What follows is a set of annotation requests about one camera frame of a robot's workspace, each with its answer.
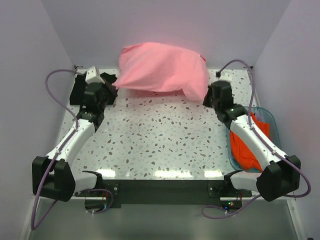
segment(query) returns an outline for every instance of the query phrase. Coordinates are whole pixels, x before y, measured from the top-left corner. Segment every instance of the black metal bracket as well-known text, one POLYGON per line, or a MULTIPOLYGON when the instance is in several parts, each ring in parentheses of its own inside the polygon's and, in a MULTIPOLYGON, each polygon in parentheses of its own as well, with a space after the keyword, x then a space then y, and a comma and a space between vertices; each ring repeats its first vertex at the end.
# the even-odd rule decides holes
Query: black metal bracket
POLYGON ((230 129, 231 122, 237 117, 247 115, 248 111, 239 104, 234 103, 231 84, 227 81, 215 81, 208 86, 203 105, 213 108, 220 122, 230 129))
MULTIPOLYGON (((301 162, 295 155, 286 156, 286 159, 301 168, 301 162)), ((268 202, 297 190, 299 185, 300 174, 283 160, 271 162, 256 181, 259 193, 268 202)))
MULTIPOLYGON (((240 192, 244 197, 252 196, 246 190, 221 191, 225 185, 224 180, 103 180, 103 188, 114 196, 112 208, 122 204, 221 206, 223 197, 236 198, 240 192)), ((102 193, 82 192, 75 196, 102 197, 102 193)))
MULTIPOLYGON (((37 193, 40 181, 49 166, 51 159, 37 156, 32 162, 32 191, 37 193)), ((72 175, 70 166, 64 159, 55 161, 50 169, 54 175, 48 175, 44 181, 40 196, 67 202, 73 196, 76 182, 72 175)))

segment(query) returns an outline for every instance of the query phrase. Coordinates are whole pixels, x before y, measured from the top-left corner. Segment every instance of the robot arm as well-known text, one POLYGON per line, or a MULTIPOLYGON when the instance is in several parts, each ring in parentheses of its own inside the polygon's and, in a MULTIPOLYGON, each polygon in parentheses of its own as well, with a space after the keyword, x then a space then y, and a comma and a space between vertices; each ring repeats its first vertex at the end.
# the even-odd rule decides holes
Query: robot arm
POLYGON ((49 163, 55 158, 50 174, 45 178, 40 196, 67 202, 74 193, 99 188, 101 174, 83 171, 73 175, 71 165, 86 141, 97 131, 104 119, 106 105, 112 105, 117 96, 116 88, 105 81, 95 67, 86 72, 87 83, 77 122, 46 157, 37 156, 32 162, 32 188, 36 194, 49 163))
POLYGON ((214 108, 218 119, 234 132, 251 150, 263 170, 262 173, 234 171, 224 176, 227 186, 237 190, 259 192, 267 201, 273 201, 299 188, 300 175, 291 166, 274 155, 275 152, 300 169, 300 160, 295 156, 287 156, 276 147, 269 138, 255 127, 252 127, 262 139, 272 146, 273 151, 257 137, 250 127, 248 112, 239 104, 234 103, 232 88, 227 81, 215 81, 208 87, 203 105, 214 108))

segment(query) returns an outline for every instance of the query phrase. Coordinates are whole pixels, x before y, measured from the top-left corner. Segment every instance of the white arm segment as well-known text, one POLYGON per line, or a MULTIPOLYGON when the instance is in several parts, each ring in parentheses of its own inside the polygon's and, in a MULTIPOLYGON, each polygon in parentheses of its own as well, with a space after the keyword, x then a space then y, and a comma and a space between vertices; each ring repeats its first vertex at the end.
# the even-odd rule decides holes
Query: white arm segment
MULTIPOLYGON (((270 141, 270 139, 255 124, 253 119, 251 120, 251 122, 254 129, 273 148, 273 150, 286 158, 285 156, 287 154, 270 141)), ((272 151, 270 151, 250 129, 247 115, 239 116, 237 120, 232 121, 230 130, 234 132, 239 138, 241 138, 245 145, 251 150, 263 170, 270 165, 271 161, 274 161, 275 163, 280 161, 280 159, 277 156, 273 155, 272 151)))
POLYGON ((230 177, 231 183, 235 189, 245 189, 258 192, 257 178, 261 173, 240 171, 230 177))
MULTIPOLYGON (((92 122, 89 122, 88 120, 84 119, 79 119, 78 123, 79 126, 77 132, 70 138, 70 140, 63 147, 60 154, 56 158, 57 161, 64 159, 66 162, 69 163, 70 167, 80 149, 83 147, 86 141, 95 133, 95 126, 92 122)), ((62 145, 62 143, 74 129, 76 129, 76 123, 73 124, 69 132, 59 142, 59 144, 46 155, 49 159, 52 159, 54 157, 59 147, 62 145)))
MULTIPOLYGON (((70 140, 63 147, 60 154, 56 158, 57 161, 64 159, 66 162, 68 162, 70 167, 80 149, 83 147, 86 141, 95 133, 95 126, 92 122, 84 119, 79 119, 78 123, 79 126, 77 132, 70 138, 70 140)), ((76 123, 73 124, 69 132, 59 142, 59 144, 47 154, 47 157, 49 159, 52 159, 54 157, 59 147, 74 129, 76 129, 76 123)), ((89 172, 80 172, 76 175, 73 175, 73 178, 75 181, 75 193, 87 189, 93 189, 97 183, 97 176, 89 172)))

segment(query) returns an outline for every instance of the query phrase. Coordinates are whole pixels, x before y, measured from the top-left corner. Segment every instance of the terrazzo surface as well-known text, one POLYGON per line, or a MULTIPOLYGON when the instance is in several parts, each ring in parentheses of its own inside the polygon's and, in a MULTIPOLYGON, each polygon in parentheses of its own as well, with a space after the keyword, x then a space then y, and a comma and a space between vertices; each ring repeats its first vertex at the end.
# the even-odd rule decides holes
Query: terrazzo surface
MULTIPOLYGON (((214 69, 208 70, 210 81, 214 69)), ((251 83, 246 70, 232 75, 236 103, 247 106, 251 83)), ((117 69, 100 73, 118 75, 117 69)), ((74 113, 79 108, 69 106, 74 113)), ((66 113, 58 139, 73 124, 66 113)), ((86 142, 71 166, 73 174, 99 172, 104 179, 222 179, 234 169, 229 163, 226 127, 215 111, 190 102, 182 92, 155 93, 120 89, 115 105, 86 142)))

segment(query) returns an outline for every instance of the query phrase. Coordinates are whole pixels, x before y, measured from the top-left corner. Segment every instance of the gray floor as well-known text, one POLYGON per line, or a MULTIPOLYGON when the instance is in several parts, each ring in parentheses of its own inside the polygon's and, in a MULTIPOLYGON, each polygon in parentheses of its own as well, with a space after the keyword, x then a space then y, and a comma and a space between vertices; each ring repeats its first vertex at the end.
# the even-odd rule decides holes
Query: gray floor
MULTIPOLYGON (((42 215, 50 201, 41 200, 42 215)), ((83 200, 58 202, 30 240, 296 240, 287 202, 256 200, 238 215, 210 220, 202 206, 123 205, 92 216, 83 200)), ((223 214, 208 209, 213 215, 223 214)))

